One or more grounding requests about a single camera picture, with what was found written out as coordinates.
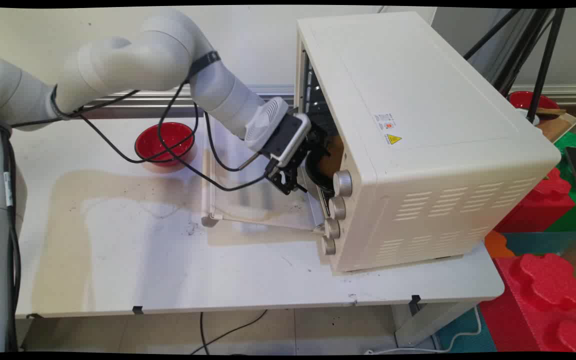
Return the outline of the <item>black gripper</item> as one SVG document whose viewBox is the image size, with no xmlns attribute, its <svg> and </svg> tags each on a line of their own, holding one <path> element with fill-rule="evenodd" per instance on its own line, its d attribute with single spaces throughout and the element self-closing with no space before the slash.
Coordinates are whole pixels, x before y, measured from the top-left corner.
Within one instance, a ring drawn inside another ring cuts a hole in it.
<svg viewBox="0 0 576 360">
<path fill-rule="evenodd" d="M 266 176 L 284 195 L 290 195 L 295 189 L 295 169 L 297 169 L 297 189 L 314 194 L 314 183 L 306 169 L 304 161 L 308 153 L 322 151 L 327 154 L 324 143 L 327 133 L 317 125 L 310 129 L 300 129 L 301 125 L 279 125 L 266 141 Z"/>
</svg>

